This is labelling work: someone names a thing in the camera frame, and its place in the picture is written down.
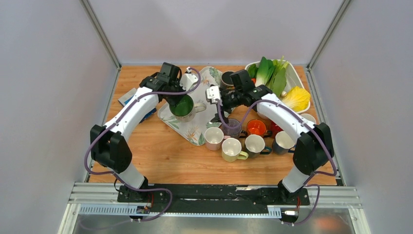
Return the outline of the black floral mug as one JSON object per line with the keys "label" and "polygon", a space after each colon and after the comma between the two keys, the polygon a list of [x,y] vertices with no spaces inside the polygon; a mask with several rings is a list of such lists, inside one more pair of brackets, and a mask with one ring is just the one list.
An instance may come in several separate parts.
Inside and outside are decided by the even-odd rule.
{"label": "black floral mug", "polygon": [[221,89],[229,89],[229,90],[234,89],[233,81],[230,77],[230,75],[232,75],[233,73],[234,73],[233,71],[226,71],[221,74],[221,78],[220,78]]}

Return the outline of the large floral cream mug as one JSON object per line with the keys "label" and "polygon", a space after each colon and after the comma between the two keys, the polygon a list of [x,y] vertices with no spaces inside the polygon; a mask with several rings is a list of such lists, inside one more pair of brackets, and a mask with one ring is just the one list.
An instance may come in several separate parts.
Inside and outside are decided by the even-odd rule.
{"label": "large floral cream mug", "polygon": [[169,106],[170,112],[179,122],[190,122],[196,114],[205,111],[206,104],[195,103],[189,95],[185,95],[178,103]]}

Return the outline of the orange mug black handle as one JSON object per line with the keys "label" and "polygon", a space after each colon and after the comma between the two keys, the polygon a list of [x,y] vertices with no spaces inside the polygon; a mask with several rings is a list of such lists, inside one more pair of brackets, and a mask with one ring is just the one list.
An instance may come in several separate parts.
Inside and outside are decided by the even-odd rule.
{"label": "orange mug black handle", "polygon": [[269,130],[266,124],[259,119],[250,120],[246,125],[246,129],[249,134],[259,135],[263,138],[272,136],[272,131]]}

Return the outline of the purple mug black handle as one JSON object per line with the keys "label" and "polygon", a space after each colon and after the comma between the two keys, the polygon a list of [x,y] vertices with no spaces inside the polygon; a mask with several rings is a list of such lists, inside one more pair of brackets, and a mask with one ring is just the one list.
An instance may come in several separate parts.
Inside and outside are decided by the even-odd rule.
{"label": "purple mug black handle", "polygon": [[248,137],[248,132],[244,131],[240,122],[234,118],[228,118],[228,123],[222,124],[222,131],[225,135],[236,139]]}

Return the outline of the red mug black handle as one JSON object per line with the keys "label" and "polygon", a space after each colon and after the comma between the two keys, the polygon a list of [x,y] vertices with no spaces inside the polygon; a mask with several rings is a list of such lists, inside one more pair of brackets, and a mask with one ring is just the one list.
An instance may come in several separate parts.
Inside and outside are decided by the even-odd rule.
{"label": "red mug black handle", "polygon": [[269,128],[269,130],[271,131],[271,133],[272,133],[272,137],[275,137],[275,135],[278,133],[278,132],[281,132],[281,131],[283,131],[283,129],[279,126],[279,125],[277,125],[275,122],[270,122],[270,128]]}

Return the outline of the dark green faceted mug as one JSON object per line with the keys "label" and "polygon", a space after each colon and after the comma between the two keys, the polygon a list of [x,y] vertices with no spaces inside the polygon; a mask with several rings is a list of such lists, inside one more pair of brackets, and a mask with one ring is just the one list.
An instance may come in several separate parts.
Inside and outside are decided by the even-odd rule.
{"label": "dark green faceted mug", "polygon": [[248,154],[248,158],[255,158],[259,155],[269,155],[272,149],[267,147],[265,140],[259,135],[249,135],[244,142],[244,151]]}

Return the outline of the pink faceted mug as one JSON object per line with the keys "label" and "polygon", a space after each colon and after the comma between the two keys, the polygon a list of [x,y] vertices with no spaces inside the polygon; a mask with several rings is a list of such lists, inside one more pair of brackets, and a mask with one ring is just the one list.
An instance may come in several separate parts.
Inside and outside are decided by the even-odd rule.
{"label": "pink faceted mug", "polygon": [[230,138],[223,133],[218,127],[209,127],[204,133],[205,145],[211,151],[217,151],[221,148],[222,142]]}

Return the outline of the lime green faceted mug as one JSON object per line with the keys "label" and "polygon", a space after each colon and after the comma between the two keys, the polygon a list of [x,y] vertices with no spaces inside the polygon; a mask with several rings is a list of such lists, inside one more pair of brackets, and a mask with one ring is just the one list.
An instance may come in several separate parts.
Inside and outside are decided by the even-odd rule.
{"label": "lime green faceted mug", "polygon": [[248,153],[242,150],[242,144],[238,139],[228,138],[222,142],[222,158],[225,161],[246,160],[248,157]]}

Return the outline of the dark blue faceted mug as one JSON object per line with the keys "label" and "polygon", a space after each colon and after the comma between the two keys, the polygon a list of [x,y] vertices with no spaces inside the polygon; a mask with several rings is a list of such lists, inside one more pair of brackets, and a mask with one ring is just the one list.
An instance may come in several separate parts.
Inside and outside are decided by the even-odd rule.
{"label": "dark blue faceted mug", "polygon": [[293,139],[285,131],[280,131],[275,135],[272,151],[277,155],[283,155],[290,152],[295,145]]}

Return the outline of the pale yellow mug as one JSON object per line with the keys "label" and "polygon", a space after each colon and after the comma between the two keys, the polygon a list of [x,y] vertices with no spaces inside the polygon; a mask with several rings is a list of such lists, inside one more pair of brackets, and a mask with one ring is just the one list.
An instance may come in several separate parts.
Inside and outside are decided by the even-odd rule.
{"label": "pale yellow mug", "polygon": [[308,121],[311,121],[311,122],[317,124],[316,118],[315,118],[314,116],[312,116],[311,114],[303,113],[303,114],[301,114],[300,116],[303,117],[303,118],[305,118],[305,119],[308,120]]}

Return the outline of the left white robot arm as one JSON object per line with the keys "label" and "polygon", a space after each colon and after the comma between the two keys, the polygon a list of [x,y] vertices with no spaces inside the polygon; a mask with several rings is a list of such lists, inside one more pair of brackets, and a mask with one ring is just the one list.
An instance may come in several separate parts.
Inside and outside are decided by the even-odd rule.
{"label": "left white robot arm", "polygon": [[132,152],[128,140],[134,129],[156,105],[166,100],[178,103],[186,94],[200,85],[199,71],[163,63],[159,72],[144,78],[131,100],[121,111],[104,125],[95,125],[90,130],[91,144],[85,159],[91,158],[103,167],[107,174],[114,175],[130,189],[130,195],[137,202],[145,201],[149,189],[148,180],[132,163]]}

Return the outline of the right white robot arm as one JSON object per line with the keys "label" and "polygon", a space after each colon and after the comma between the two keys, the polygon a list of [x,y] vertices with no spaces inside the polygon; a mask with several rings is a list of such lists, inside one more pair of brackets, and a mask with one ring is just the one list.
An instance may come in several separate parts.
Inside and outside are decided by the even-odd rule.
{"label": "right white robot arm", "polygon": [[218,86],[211,86],[206,91],[207,100],[217,106],[214,121],[226,124],[224,112],[243,105],[266,116],[286,132],[294,141],[294,165],[280,181],[278,197],[282,203],[290,204],[312,176],[321,174],[321,166],[334,163],[330,127],[324,122],[316,124],[300,116],[265,85],[255,86],[247,70],[232,73],[230,78],[235,87],[233,91]]}

